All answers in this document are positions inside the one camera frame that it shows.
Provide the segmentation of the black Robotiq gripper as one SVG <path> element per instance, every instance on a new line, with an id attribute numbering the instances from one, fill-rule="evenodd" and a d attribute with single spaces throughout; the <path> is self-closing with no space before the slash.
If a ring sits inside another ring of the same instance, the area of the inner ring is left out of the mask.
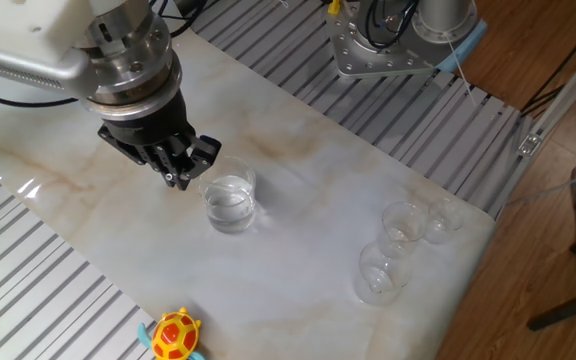
<path id="1" fill-rule="evenodd" d="M 123 121 L 104 119 L 98 135 L 137 165 L 149 165 L 160 173 L 169 187 L 182 191 L 214 164 L 222 147 L 214 138 L 194 136 L 181 92 L 150 115 Z M 170 137 L 170 165 L 166 167 L 152 145 Z"/>

